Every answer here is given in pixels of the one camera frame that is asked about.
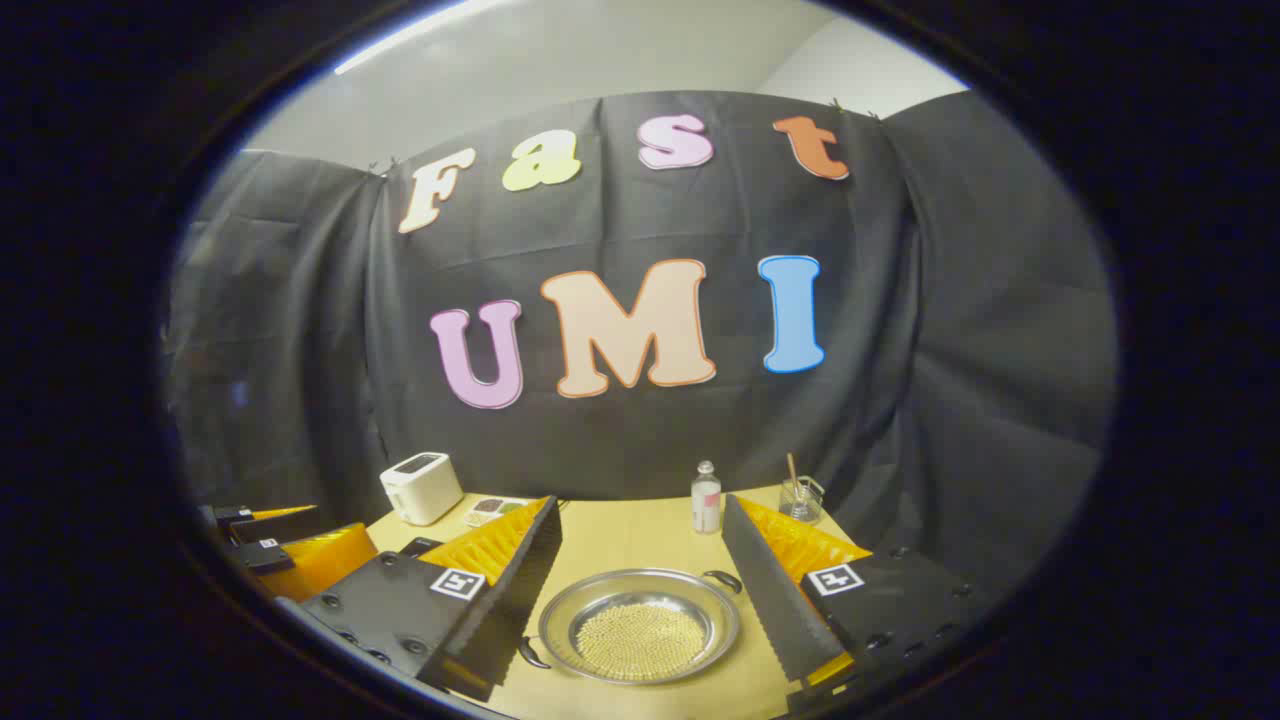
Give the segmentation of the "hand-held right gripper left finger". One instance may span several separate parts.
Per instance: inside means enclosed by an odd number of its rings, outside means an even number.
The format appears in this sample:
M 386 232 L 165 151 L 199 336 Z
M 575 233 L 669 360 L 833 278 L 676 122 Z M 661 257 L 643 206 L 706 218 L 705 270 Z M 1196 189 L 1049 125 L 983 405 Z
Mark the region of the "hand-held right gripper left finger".
M 372 560 L 302 603 L 276 596 L 276 611 L 362 682 L 481 703 L 506 683 L 556 564 L 559 505 L 521 500 L 480 527 L 461 509 L 431 527 L 387 512 L 370 527 Z

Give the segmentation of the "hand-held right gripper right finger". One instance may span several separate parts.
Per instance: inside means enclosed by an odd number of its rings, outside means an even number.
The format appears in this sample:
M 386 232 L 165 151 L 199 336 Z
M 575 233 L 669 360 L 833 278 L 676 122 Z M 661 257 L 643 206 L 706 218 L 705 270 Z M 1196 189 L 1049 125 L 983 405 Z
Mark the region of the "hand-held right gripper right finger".
M 989 596 L 914 550 L 873 553 L 731 495 L 722 539 L 783 674 L 794 714 L 897 685 L 951 650 Z

